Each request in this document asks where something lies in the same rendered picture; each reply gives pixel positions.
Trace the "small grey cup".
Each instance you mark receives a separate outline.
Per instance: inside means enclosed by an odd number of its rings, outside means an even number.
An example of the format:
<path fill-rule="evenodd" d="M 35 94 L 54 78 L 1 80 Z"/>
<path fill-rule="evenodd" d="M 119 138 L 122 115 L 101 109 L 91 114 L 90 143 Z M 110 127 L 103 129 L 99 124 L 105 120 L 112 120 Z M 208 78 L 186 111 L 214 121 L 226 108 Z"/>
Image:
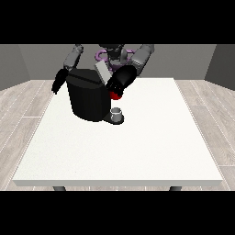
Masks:
<path fill-rule="evenodd" d="M 119 107 L 113 107 L 110 110 L 111 120 L 114 122 L 119 122 L 122 119 L 122 111 Z"/>

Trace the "black coffee machine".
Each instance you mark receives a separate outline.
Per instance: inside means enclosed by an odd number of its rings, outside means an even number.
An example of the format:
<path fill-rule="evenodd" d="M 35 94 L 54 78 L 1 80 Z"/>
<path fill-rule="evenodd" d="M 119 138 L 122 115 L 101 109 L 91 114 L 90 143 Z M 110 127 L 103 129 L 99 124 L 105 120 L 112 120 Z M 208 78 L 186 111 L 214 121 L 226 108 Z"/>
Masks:
<path fill-rule="evenodd" d="M 111 98 L 96 70 L 76 69 L 66 77 L 73 113 L 86 121 L 106 121 L 113 125 L 124 122 L 121 115 L 115 122 L 111 117 Z"/>

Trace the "pale grey machine lid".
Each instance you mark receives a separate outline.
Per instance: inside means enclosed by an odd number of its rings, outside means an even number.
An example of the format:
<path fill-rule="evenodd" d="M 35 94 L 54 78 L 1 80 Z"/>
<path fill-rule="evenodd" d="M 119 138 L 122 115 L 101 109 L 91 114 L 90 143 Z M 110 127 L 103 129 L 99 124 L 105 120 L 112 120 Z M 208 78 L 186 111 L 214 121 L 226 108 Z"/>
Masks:
<path fill-rule="evenodd" d="M 103 84 L 107 84 L 108 80 L 111 78 L 111 73 L 108 70 L 104 61 L 97 62 L 95 64 L 95 70 L 97 71 Z"/>

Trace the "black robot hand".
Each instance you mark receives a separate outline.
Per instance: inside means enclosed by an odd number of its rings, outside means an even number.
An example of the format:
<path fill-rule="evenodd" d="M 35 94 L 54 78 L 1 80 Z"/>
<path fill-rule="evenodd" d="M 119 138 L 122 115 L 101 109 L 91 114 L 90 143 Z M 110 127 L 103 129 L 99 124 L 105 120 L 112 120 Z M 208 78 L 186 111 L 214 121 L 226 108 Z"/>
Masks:
<path fill-rule="evenodd" d="M 56 76 L 55 76 L 55 80 L 52 84 L 52 88 L 51 91 L 54 94 L 57 94 L 58 91 L 60 90 L 60 88 L 62 87 L 62 85 L 65 83 L 66 77 L 68 76 L 68 70 L 67 69 L 60 69 Z"/>
<path fill-rule="evenodd" d="M 106 89 L 118 96 L 122 96 L 124 90 L 134 82 L 137 70 L 133 65 L 124 65 L 117 69 L 106 83 Z"/>

